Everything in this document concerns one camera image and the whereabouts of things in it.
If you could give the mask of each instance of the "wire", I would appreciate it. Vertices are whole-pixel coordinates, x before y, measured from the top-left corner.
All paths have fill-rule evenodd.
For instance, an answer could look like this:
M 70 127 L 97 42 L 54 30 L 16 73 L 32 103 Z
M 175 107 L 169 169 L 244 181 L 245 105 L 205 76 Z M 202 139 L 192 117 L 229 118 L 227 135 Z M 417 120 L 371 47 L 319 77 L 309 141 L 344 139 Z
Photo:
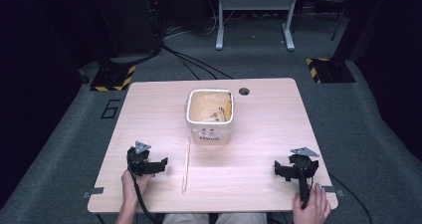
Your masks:
M 235 13 L 235 10 L 232 11 L 232 13 L 230 14 L 230 16 L 226 19 L 226 21 L 224 21 L 223 24 L 226 24 L 226 22 L 229 21 L 229 19 L 233 16 L 233 13 Z
M 213 70 L 213 71 L 215 71 L 215 72 L 218 72 L 218 73 L 220 73 L 221 75 L 224 75 L 225 77 L 227 77 L 227 78 L 229 78 L 229 79 L 232 79 L 233 80 L 233 77 L 231 77 L 231 76 L 229 76 L 229 75 L 227 75 L 226 73 L 224 73 L 224 72 L 221 72 L 220 70 L 218 70 L 218 69 L 215 69 L 215 68 L 213 68 L 213 67 L 211 67 L 211 66 L 209 66 L 209 65 L 207 65 L 207 64 L 205 64 L 204 62 L 202 62 L 202 61 L 199 61 L 198 59 L 195 59 L 195 58 L 193 58 L 193 57 L 190 57 L 190 56 L 188 56 L 188 55 L 186 55 L 186 54 L 183 54 L 183 53 L 179 53 L 179 52 L 176 52 L 176 51 L 173 51 L 173 50 L 171 50 L 170 48 L 168 48 L 167 46 L 165 46 L 164 44 L 162 44 L 161 45 L 161 47 L 164 49 L 164 50 L 166 50 L 167 52 L 169 52 L 169 53 L 171 53 L 171 54 L 173 54 L 178 60 L 179 60 L 179 62 L 180 63 L 182 63 L 188 70 L 189 70 L 189 72 L 191 72 L 192 73 L 192 75 L 194 75 L 195 77 L 196 77 L 196 79 L 197 80 L 201 80 L 194 72 L 193 72 L 193 70 L 189 67 L 189 65 L 188 65 L 188 63 L 189 64 L 191 64 L 191 65 L 193 65 L 193 66 L 195 66 L 195 67 L 198 67 L 198 68 L 200 68 L 200 69 L 202 69 L 202 70 L 204 70 L 204 71 L 206 71 L 208 74 L 210 74 L 215 80 L 217 80 L 217 77 L 210 71 L 210 70 Z
M 208 0 L 208 3 L 210 4 L 212 16 L 214 17 L 214 26 L 212 27 L 211 31 L 209 31 L 208 33 L 205 33 L 205 34 L 200 33 L 201 35 L 205 35 L 205 36 L 210 35 L 215 30 L 215 28 L 217 27 L 217 17 L 215 16 L 215 11 L 214 11 L 214 8 L 212 6 L 211 0 Z
M 181 34 L 191 33 L 191 32 L 196 32 L 196 31 L 195 31 L 195 30 L 189 30 L 189 31 L 184 31 L 184 32 L 175 33 L 175 34 L 172 34 L 172 35 L 165 36 L 165 37 L 163 38 L 163 40 L 165 40 L 165 39 L 169 39 L 169 38 L 172 38 L 172 37 L 175 37 L 175 36 L 181 35 Z
M 287 223 L 287 224 L 289 224 L 289 222 L 288 222 L 288 218 L 286 218 L 286 215 L 285 215 L 285 213 L 284 213 L 284 212 L 282 212 L 282 216 L 285 218 L 286 223 Z
M 101 222 L 102 224 L 106 224 L 106 223 L 104 222 L 104 220 L 103 220 L 102 216 L 100 216 L 100 214 L 99 214 L 99 213 L 97 213 L 97 217 L 99 218 L 99 220 L 100 220 L 100 222 Z
M 151 53 L 149 53 L 147 57 L 140 58 L 140 59 L 136 59 L 136 60 L 133 60 L 133 61 L 131 61 L 131 62 L 117 63 L 117 62 L 110 61 L 110 63 L 111 63 L 112 65 L 115 65 L 115 66 L 118 66 L 118 67 L 130 67 L 130 66 L 135 66 L 135 65 L 138 65 L 138 64 L 144 63 L 144 62 L 146 62 L 146 61 L 148 61 L 148 60 L 150 60 L 150 59 L 154 58 L 156 55 L 158 55 L 158 53 L 159 53 L 159 49 L 156 49 L 156 50 L 152 51 Z
M 296 163 L 296 166 L 299 168 L 299 175 L 301 176 L 302 180 L 305 181 L 306 183 L 306 189 L 308 189 L 308 180 L 305 178 L 304 173 L 302 172 L 302 168 Z M 299 186 L 300 186 L 300 191 L 301 191 L 301 198 L 302 198 L 302 186 L 301 186 L 301 180 L 299 179 Z M 311 187 L 308 189 L 308 193 L 306 193 L 306 199 L 302 200 L 302 209 L 305 209 L 308 205 L 308 201 L 310 200 L 310 192 L 313 189 L 313 186 L 311 185 Z
M 311 188 L 310 188 L 310 192 L 311 192 L 311 190 L 313 189 L 313 186 L 314 186 L 314 177 L 312 177 L 312 178 L 311 178 Z
M 363 204 L 362 201 L 360 201 L 360 199 L 356 196 L 356 194 L 354 194 L 346 185 L 344 185 L 344 183 L 342 183 L 340 180 L 338 180 L 338 178 L 334 177 L 331 173 L 328 173 L 328 175 L 330 177 L 332 177 L 332 179 L 334 179 L 338 184 L 340 184 L 342 187 L 344 187 L 344 189 L 346 189 L 355 199 L 356 201 L 360 204 L 360 206 L 363 208 L 363 210 L 366 213 L 366 216 L 368 217 L 368 221 L 369 223 L 372 223 L 372 217 L 370 216 L 370 213 L 368 211 L 368 209 L 366 208 L 366 206 Z
M 133 180 L 134 189 L 136 191 L 137 201 L 140 204 L 140 207 L 142 208 L 143 214 L 154 224 L 161 224 L 161 222 L 157 221 L 155 217 L 152 216 L 152 214 L 146 209 L 145 203 L 143 203 L 142 196 L 140 195 L 139 185 L 137 185 L 136 182 L 136 172 L 133 172 L 130 168 L 130 165 L 127 164 L 127 169 L 130 172 L 130 176 Z
M 164 37 L 171 36 L 183 30 L 184 26 L 171 26 L 167 24 L 167 30 L 164 32 Z

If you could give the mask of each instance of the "metal stand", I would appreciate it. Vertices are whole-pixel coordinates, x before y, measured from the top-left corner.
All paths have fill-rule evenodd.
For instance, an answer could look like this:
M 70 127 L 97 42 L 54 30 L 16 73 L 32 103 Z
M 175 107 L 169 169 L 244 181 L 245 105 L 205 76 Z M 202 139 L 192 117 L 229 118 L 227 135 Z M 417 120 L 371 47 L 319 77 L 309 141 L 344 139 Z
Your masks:
M 296 0 L 218 0 L 218 34 L 215 49 L 223 49 L 224 21 L 223 11 L 225 10 L 289 10 L 288 19 L 283 24 L 283 33 L 286 39 L 286 46 L 289 51 L 295 49 L 290 31 L 292 16 Z

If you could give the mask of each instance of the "black equipment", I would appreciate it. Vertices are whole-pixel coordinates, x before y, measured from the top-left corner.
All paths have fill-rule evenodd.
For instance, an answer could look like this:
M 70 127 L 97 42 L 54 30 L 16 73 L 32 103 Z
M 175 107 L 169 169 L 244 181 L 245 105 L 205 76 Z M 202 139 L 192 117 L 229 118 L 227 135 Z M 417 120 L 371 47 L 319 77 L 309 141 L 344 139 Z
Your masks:
M 127 151 L 127 166 L 130 171 L 138 176 L 144 174 L 152 174 L 165 171 L 168 157 L 162 159 L 160 162 L 149 162 L 148 156 L 151 146 L 136 142 L 135 147 L 131 147 Z
M 111 61 L 105 51 L 109 45 L 97 38 L 93 49 L 97 52 L 100 69 L 91 83 L 92 91 L 125 90 L 133 66 L 154 58 L 164 36 L 164 19 L 160 0 L 93 0 L 100 11 L 99 24 L 106 27 L 117 55 L 136 54 L 140 58 L 124 63 Z
M 136 191 L 137 200 L 139 201 L 140 207 L 142 208 L 143 214 L 155 224 L 160 224 L 159 221 L 154 218 L 151 213 L 146 209 L 145 204 L 143 203 L 142 196 L 140 195 L 139 185 L 136 182 L 136 175 L 142 176 L 144 174 L 153 174 L 165 171 L 165 166 L 168 162 L 168 157 L 162 159 L 160 162 L 149 162 L 149 149 L 150 145 L 144 144 L 137 141 L 134 147 L 131 147 L 127 151 L 127 169 L 130 172 L 130 175 L 133 180 L 134 189 Z
M 293 166 L 281 166 L 277 161 L 274 164 L 276 175 L 286 178 L 286 181 L 293 179 L 299 180 L 299 190 L 301 200 L 303 201 L 302 209 L 305 209 L 310 199 L 310 190 L 308 189 L 307 178 L 314 177 L 318 168 L 318 161 L 311 161 L 306 155 L 293 154 L 289 157 Z

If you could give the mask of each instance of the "white bucket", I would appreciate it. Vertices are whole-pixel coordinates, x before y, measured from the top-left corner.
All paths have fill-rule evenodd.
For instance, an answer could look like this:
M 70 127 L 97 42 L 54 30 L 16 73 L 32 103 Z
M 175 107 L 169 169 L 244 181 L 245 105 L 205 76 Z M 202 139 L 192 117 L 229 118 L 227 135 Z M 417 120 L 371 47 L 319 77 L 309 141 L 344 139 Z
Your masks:
M 222 89 L 197 89 L 189 94 L 186 121 L 195 143 L 228 143 L 233 116 L 232 92 Z

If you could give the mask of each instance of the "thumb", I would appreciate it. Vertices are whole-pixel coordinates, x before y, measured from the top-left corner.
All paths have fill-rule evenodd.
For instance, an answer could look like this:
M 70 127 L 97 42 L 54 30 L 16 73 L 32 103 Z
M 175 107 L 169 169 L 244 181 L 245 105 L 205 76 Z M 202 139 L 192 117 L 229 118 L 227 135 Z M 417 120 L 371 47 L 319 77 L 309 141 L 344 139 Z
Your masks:
M 299 193 L 296 193 L 295 198 L 293 199 L 293 210 L 294 211 L 302 210 L 301 209 L 301 196 L 299 195 Z

